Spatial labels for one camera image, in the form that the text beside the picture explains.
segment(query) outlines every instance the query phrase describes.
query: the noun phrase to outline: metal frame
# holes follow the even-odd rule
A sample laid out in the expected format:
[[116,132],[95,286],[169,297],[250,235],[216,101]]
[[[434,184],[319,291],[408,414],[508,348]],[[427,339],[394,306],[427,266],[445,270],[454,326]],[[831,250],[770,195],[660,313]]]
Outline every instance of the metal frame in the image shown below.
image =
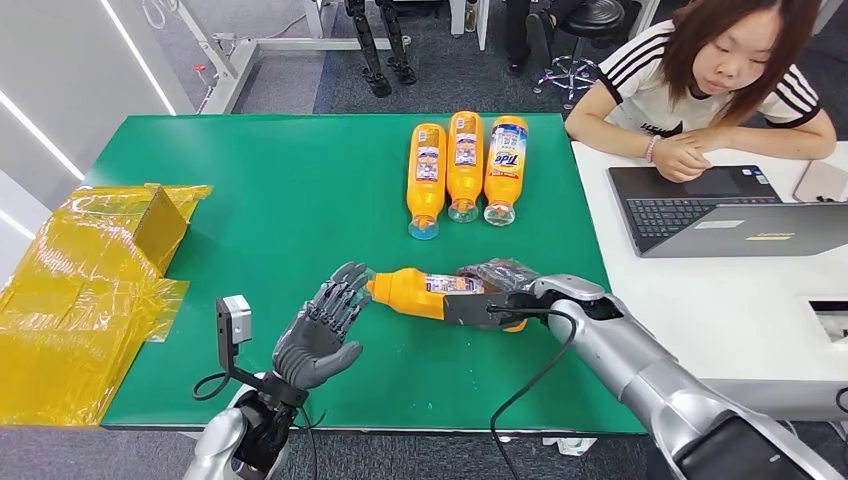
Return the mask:
[[[324,38],[324,20],[321,13],[324,4],[321,1],[301,0],[306,11],[306,22],[311,37],[305,38],[242,38],[234,34],[210,35],[187,2],[179,2],[177,14],[188,26],[191,34],[212,65],[215,67],[216,83],[210,86],[206,98],[200,104],[197,113],[231,113],[241,95],[245,81],[259,58],[259,53],[268,51],[337,51],[360,50],[356,38]],[[229,43],[232,48],[225,52],[221,47]],[[409,45],[409,37],[404,36],[404,46]],[[375,39],[378,50],[391,47],[386,38]]]

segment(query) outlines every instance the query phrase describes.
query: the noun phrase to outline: chair base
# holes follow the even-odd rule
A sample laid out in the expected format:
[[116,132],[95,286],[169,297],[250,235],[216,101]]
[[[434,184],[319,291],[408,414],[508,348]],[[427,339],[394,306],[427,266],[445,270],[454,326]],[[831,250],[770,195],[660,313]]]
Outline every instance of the chair base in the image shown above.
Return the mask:
[[582,57],[584,39],[577,42],[574,55],[557,57],[551,62],[551,68],[545,69],[545,74],[536,82],[533,93],[542,93],[542,86],[546,84],[555,85],[568,93],[562,108],[571,110],[574,108],[575,93],[587,90],[597,80],[598,66],[595,62]]

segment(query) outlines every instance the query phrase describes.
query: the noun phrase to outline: laptop touchpad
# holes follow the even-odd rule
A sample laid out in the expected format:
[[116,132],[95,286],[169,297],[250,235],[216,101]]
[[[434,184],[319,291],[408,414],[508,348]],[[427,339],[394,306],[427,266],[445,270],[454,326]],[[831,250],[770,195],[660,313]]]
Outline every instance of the laptop touchpad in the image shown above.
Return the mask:
[[707,170],[684,185],[689,195],[738,195],[741,193],[727,170]]

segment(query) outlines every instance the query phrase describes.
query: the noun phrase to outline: gray carpet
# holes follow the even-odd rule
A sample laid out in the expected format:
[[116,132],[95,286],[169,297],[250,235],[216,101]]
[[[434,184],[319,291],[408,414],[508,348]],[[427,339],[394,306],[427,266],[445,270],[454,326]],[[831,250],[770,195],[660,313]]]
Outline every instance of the gray carpet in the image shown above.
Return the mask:
[[[798,423],[802,440],[843,474],[843,443],[826,424]],[[507,480],[492,440],[485,436],[315,436],[323,480]],[[293,462],[278,479],[310,478],[311,449],[292,436]],[[171,480],[181,478],[194,441],[178,433],[0,429],[0,478],[16,480]],[[538,438],[514,439],[507,451],[527,480],[640,480],[647,437],[600,439],[579,458],[559,455]]]
[[[270,35],[302,13],[296,0],[194,1],[201,20],[210,31]],[[658,18],[668,15],[675,1],[666,0]],[[381,23],[370,12],[375,31]],[[358,52],[297,53],[265,58],[253,72],[237,104],[238,112],[359,113],[450,112],[461,108],[479,111],[559,111],[561,94],[531,91],[538,71],[521,78],[504,73],[501,50],[503,5],[492,1],[489,46],[477,49],[474,35],[453,39],[449,15],[441,18],[404,18],[406,34],[413,36],[413,66],[419,83],[397,86],[387,99],[375,99],[359,72]],[[303,35],[305,23],[289,35]],[[350,21],[337,17],[334,35],[352,36]],[[185,26],[170,19],[158,33],[190,98],[199,104],[205,87],[192,66],[207,64]],[[825,32],[817,37],[800,60],[801,68],[819,91],[837,125],[840,138],[848,139],[848,3],[843,5]],[[556,51],[567,52],[570,40],[557,39]],[[591,51],[603,58],[605,51]],[[387,52],[382,52],[383,59]],[[397,85],[391,72],[386,72]],[[446,82],[440,79],[451,78]],[[446,84],[455,87],[447,88]],[[801,438],[843,474],[839,437],[826,424],[798,424]],[[383,435],[316,435],[320,478],[408,479],[507,479],[509,478],[492,440],[487,436],[428,437]],[[309,478],[310,450],[305,435],[292,437],[293,462],[285,479]],[[148,479],[180,478],[192,455],[194,441],[168,432],[57,431],[48,429],[0,429],[0,479]],[[544,447],[538,438],[510,442],[510,452],[527,479],[635,480],[645,469],[650,448],[646,437],[604,438],[581,458],[563,457],[555,447]]]

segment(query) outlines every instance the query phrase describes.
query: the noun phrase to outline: white wall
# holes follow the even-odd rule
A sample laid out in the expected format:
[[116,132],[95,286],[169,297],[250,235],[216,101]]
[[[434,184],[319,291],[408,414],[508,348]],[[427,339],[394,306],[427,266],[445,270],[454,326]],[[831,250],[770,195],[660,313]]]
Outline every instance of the white wall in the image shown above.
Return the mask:
[[[50,210],[3,172],[0,172],[0,211],[32,234],[50,216]],[[0,287],[14,272],[29,243],[30,239],[25,234],[0,220]]]
[[[193,113],[137,1],[109,0],[174,109]],[[168,114],[101,0],[0,3],[0,91],[83,173],[127,115]],[[49,209],[79,183],[2,106],[0,171]]]

